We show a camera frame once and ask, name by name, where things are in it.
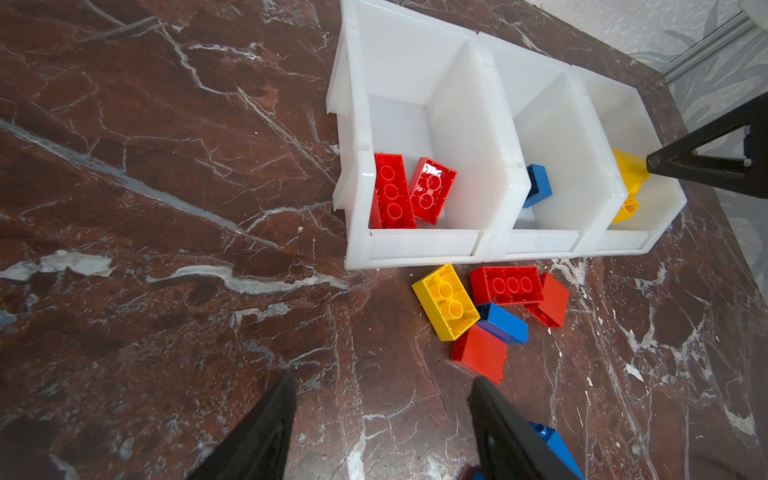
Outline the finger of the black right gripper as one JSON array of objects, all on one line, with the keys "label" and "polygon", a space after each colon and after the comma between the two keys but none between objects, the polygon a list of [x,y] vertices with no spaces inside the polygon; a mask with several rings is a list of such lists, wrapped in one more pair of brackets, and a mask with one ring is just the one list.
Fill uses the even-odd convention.
[{"label": "finger of the black right gripper", "polygon": [[[697,149],[744,130],[743,156],[703,155]],[[747,196],[767,197],[767,95],[747,101],[701,128],[649,154],[646,169],[656,175],[708,185]]]}]

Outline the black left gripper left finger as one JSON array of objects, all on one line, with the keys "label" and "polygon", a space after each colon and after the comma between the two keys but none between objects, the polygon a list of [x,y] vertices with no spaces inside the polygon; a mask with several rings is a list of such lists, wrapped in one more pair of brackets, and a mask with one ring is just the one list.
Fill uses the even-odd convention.
[{"label": "black left gripper left finger", "polygon": [[297,409],[295,380],[284,373],[190,479],[282,479]]}]

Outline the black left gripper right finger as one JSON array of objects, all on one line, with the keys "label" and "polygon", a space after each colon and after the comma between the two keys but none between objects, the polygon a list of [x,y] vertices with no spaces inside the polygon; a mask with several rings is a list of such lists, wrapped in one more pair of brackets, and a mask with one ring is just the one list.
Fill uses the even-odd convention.
[{"label": "black left gripper right finger", "polygon": [[579,479],[487,378],[474,379],[468,405],[480,459],[476,479]]}]

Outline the red lego pile bottom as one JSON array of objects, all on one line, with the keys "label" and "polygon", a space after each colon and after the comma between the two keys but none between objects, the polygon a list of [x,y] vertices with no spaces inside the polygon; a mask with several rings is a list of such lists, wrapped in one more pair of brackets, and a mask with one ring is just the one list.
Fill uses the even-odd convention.
[{"label": "red lego pile bottom", "polygon": [[496,385],[504,378],[507,345],[480,326],[473,325],[453,346],[451,360]]}]

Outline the yellow lego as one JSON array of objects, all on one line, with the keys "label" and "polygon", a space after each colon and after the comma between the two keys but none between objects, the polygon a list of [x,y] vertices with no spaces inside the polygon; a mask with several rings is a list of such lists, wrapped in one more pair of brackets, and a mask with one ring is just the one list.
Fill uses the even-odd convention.
[{"label": "yellow lego", "polygon": [[623,205],[617,212],[612,225],[631,219],[639,208],[639,204],[633,194],[629,194]]},{"label": "yellow lego", "polygon": [[628,193],[636,196],[650,178],[646,160],[617,149],[613,149],[612,152]]}]

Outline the blue small lego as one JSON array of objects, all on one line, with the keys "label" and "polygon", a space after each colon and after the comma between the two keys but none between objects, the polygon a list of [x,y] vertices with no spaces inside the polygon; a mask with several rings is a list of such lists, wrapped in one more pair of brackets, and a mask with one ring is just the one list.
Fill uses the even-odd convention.
[{"label": "blue small lego", "polygon": [[530,208],[552,195],[548,174],[544,166],[538,164],[528,165],[527,172],[531,188],[523,204],[524,208]]}]

